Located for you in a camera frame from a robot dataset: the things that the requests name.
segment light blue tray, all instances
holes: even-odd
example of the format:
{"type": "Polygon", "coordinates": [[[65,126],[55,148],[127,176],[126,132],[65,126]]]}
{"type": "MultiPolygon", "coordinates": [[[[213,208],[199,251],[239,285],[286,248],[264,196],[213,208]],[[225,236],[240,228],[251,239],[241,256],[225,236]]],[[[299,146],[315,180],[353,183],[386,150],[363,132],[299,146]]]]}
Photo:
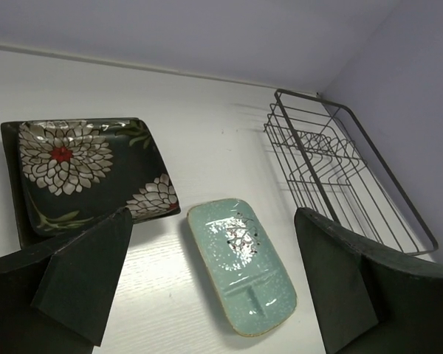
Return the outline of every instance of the light blue tray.
{"type": "Polygon", "coordinates": [[[232,198],[198,205],[188,223],[238,334],[259,336],[292,314],[295,289],[248,203],[232,198]]]}

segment wire rack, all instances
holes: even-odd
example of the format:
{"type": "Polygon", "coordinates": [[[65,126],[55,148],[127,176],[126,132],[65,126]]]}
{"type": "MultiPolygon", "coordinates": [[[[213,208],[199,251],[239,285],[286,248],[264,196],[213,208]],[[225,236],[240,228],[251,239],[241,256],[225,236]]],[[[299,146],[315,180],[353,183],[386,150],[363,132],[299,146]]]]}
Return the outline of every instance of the wire rack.
{"type": "Polygon", "coordinates": [[[348,107],[277,90],[270,110],[264,130],[297,207],[317,210],[353,232],[407,254],[437,250],[432,232],[348,107]],[[377,173],[382,183],[358,148],[369,161],[379,162],[375,166],[382,167],[377,173]],[[382,184],[394,192],[398,204],[382,184]]]}

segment flower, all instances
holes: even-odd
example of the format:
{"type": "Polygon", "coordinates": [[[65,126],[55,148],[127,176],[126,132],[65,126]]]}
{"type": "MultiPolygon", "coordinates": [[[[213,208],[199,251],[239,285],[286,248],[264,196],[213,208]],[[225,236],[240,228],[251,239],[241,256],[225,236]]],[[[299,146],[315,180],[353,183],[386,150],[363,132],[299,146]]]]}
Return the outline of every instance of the flower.
{"type": "Polygon", "coordinates": [[[176,191],[165,173],[154,179],[153,183],[147,183],[145,188],[140,189],[140,194],[133,194],[133,198],[126,202],[126,207],[136,221],[169,212],[179,206],[176,191]]]}
{"type": "Polygon", "coordinates": [[[104,136],[85,120],[20,125],[23,174],[55,195],[82,192],[110,172],[113,155],[104,136]]]}

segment dish rack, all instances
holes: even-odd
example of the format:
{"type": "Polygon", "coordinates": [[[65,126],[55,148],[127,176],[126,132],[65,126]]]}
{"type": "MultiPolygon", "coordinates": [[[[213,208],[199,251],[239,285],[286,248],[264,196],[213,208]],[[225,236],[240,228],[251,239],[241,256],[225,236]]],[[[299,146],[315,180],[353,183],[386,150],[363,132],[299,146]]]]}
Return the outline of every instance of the dish rack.
{"type": "Polygon", "coordinates": [[[264,131],[297,207],[312,208],[353,232],[410,255],[438,249],[351,109],[277,90],[264,131]],[[377,163],[371,166],[382,168],[373,172],[368,165],[373,160],[377,163]]]}

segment white wooden tabletop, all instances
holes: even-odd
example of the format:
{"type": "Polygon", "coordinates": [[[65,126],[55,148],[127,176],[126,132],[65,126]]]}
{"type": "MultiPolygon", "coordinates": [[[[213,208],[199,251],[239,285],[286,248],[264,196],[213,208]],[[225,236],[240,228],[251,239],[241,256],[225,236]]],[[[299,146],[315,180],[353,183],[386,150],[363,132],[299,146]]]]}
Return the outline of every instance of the white wooden tabletop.
{"type": "MultiPolygon", "coordinates": [[[[263,133],[274,90],[0,51],[0,123],[139,117],[154,135],[179,215],[134,226],[102,353],[325,353],[295,237],[295,205],[263,133]],[[230,328],[185,222],[214,199],[247,201],[294,283],[295,313],[257,338],[230,328]]],[[[18,251],[0,136],[0,256],[18,251]]]]}

